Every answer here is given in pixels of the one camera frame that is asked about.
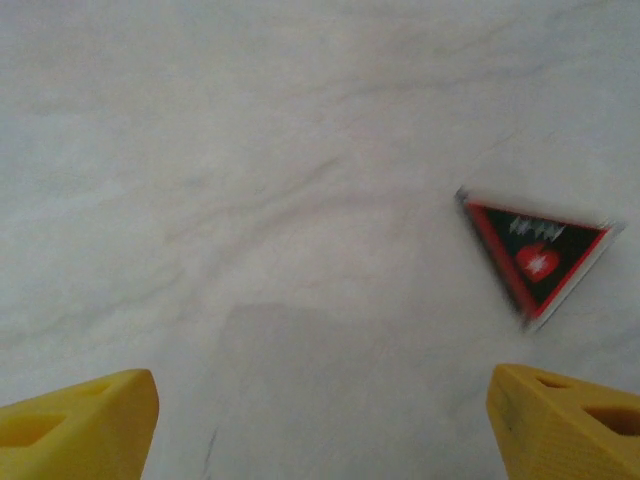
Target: red heart symbol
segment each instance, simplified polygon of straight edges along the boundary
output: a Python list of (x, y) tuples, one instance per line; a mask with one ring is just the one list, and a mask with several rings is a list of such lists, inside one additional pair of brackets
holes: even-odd
[(516, 261), (532, 282), (539, 282), (553, 272), (560, 256), (553, 250), (543, 250), (544, 243), (528, 245), (518, 252)]

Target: red border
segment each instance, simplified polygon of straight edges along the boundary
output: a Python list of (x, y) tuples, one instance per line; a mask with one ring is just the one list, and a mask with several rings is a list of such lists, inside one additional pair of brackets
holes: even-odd
[[(529, 293), (529, 289), (524, 284), (524, 282), (522, 281), (522, 278), (520, 277), (518, 271), (514, 267), (514, 264), (513, 264), (513, 261), (511, 259), (511, 257), (509, 256), (509, 254), (505, 250), (504, 246), (502, 245), (502, 242), (500, 241), (500, 238), (498, 237), (498, 234), (496, 233), (495, 229), (493, 228), (493, 225), (491, 225), (491, 222), (487, 218), (487, 216), (486, 216), (486, 214), (484, 212), (484, 209), (491, 208), (491, 209), (494, 209), (494, 210), (505, 211), (505, 212), (515, 213), (515, 214), (518, 214), (519, 212), (510, 211), (508, 209), (495, 208), (495, 207), (491, 207), (491, 206), (488, 206), (488, 205), (470, 203), (470, 202), (467, 203), (467, 208), (471, 212), (471, 215), (472, 215), (472, 217), (473, 217), (473, 219), (474, 219), (474, 221), (476, 223), (476, 226), (484, 234), (485, 240), (487, 241), (487, 244), (488, 244), (489, 248), (491, 249), (491, 251), (492, 251), (492, 253), (494, 255), (494, 258), (498, 262), (498, 265), (500, 266), (500, 268), (502, 269), (503, 273), (507, 277), (507, 281), (509, 282), (511, 288), (513, 289), (514, 295), (516, 296), (518, 301), (524, 307), (525, 312), (528, 315), (530, 315), (532, 318), (534, 318), (534, 319), (537, 319), (540, 316), (542, 316), (542, 314), (545, 312), (545, 310), (555, 300), (555, 298), (560, 294), (560, 292), (564, 289), (564, 287), (567, 285), (569, 280), (575, 275), (575, 273), (582, 266), (582, 264), (585, 262), (585, 260), (591, 256), (591, 254), (593, 253), (595, 248), (600, 244), (600, 242), (602, 241), (604, 236), (611, 231), (611, 229), (602, 230), (600, 235), (598, 235), (598, 237), (594, 240), (594, 242), (591, 244), (589, 249), (582, 255), (582, 257), (580, 257), (580, 260), (578, 260), (576, 262), (576, 264), (571, 268), (569, 273), (567, 273), (567, 275), (565, 275), (565, 277), (558, 284), (558, 286), (553, 290), (553, 292), (551, 292), (551, 295), (549, 295), (549, 297), (547, 297), (547, 299), (544, 301), (544, 303), (538, 307), (536, 305), (535, 299), (533, 298), (531, 293)], [(591, 228), (593, 230), (600, 230), (600, 229), (589, 227), (589, 226), (586, 226), (586, 225), (585, 226), (576, 225), (576, 226), (580, 226), (580, 227), (583, 227), (583, 228)]]
[(541, 216), (536, 211), (528, 210), (527, 208), (524, 208), (524, 207), (522, 209), (518, 210), (515, 207), (514, 208), (504, 207), (504, 206), (500, 206), (498, 203), (493, 203), (491, 201), (478, 203), (477, 201), (473, 201), (473, 200), (470, 200), (470, 199), (467, 200), (466, 204), (467, 205), (474, 205), (474, 206), (477, 206), (477, 207), (480, 207), (480, 208), (490, 208), (491, 210), (499, 210), (501, 212), (512, 213), (514, 215), (522, 215), (522, 216), (525, 216), (525, 217), (543, 218), (544, 220), (549, 220), (550, 222), (562, 223), (564, 225), (569, 225), (569, 226), (572, 226), (572, 227), (588, 228), (589, 230), (602, 230), (601, 228), (594, 227), (592, 224), (589, 224), (589, 223), (571, 222), (571, 221), (567, 220), (565, 217), (554, 217), (553, 215)]
[(596, 249), (596, 247), (600, 244), (600, 242), (602, 242), (602, 239), (604, 238), (604, 236), (607, 233), (609, 233), (610, 231), (611, 231), (610, 228), (607, 229), (607, 230), (602, 230), (600, 235), (598, 235), (598, 238), (596, 238), (594, 240), (594, 242), (591, 244), (589, 249), (584, 253), (584, 255), (582, 255), (582, 257), (580, 257), (580, 260), (578, 260), (576, 262), (576, 264), (573, 266), (573, 268), (571, 270), (569, 270), (569, 273), (567, 273), (565, 275), (565, 277), (558, 284), (558, 286), (555, 288), (555, 290), (553, 292), (551, 292), (551, 295), (549, 295), (549, 298), (547, 298), (545, 300), (545, 302), (540, 306), (540, 308), (538, 308), (538, 310), (536, 310), (534, 312), (534, 315), (535, 315), (536, 318), (540, 317), (544, 313), (544, 311), (547, 309), (547, 307), (549, 307), (551, 302), (553, 302), (553, 300), (555, 300), (555, 298), (560, 294), (562, 289), (567, 285), (567, 283), (569, 282), (571, 277), (573, 277), (576, 274), (576, 271), (582, 266), (582, 264), (585, 262), (585, 260), (591, 256), (591, 254)]
[(511, 257), (509, 257), (509, 254), (502, 245), (498, 234), (485, 215), (484, 208), (486, 207), (473, 203), (468, 203), (467, 207), (469, 208), (469, 211), (473, 216), (473, 220), (475, 221), (476, 226), (484, 234), (485, 240), (487, 241), (487, 244), (491, 249), (494, 258), (507, 277), (507, 281), (513, 289), (514, 295), (521, 303), (521, 306), (524, 307), (525, 312), (528, 315), (534, 315), (536, 311), (536, 302), (529, 293), (527, 286), (520, 278), (520, 275), (511, 262)]

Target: floor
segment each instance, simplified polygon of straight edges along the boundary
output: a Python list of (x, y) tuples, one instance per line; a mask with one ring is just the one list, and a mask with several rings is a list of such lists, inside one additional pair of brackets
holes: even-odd
[[(145, 367), (145, 479), (505, 479), (495, 364), (640, 392), (639, 21), (5, 0), (0, 404)], [(462, 184), (629, 226), (523, 335)]]

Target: triangular sign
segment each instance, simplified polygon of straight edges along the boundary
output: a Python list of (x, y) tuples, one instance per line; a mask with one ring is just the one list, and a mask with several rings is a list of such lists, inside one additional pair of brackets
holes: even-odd
[(526, 328), (539, 328), (620, 232), (459, 192), (464, 212)]

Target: rectangular hole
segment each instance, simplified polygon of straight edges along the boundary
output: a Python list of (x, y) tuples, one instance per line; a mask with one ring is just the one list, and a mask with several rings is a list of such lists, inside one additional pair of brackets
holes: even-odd
[(569, 388), (569, 385), (564, 385), (560, 382), (556, 382), (555, 380), (549, 380), (548, 378), (537, 377), (537, 380), (543, 384), (545, 387), (549, 388)]
[(585, 407), (583, 410), (618, 435), (640, 436), (640, 411), (638, 410), (615, 407)]
[(95, 397), (103, 393), (111, 385), (108, 383), (95, 383), (87, 386), (80, 386), (76, 392), (77, 395)]
[(0, 448), (29, 447), (64, 419), (64, 415), (19, 415), (1, 420)]

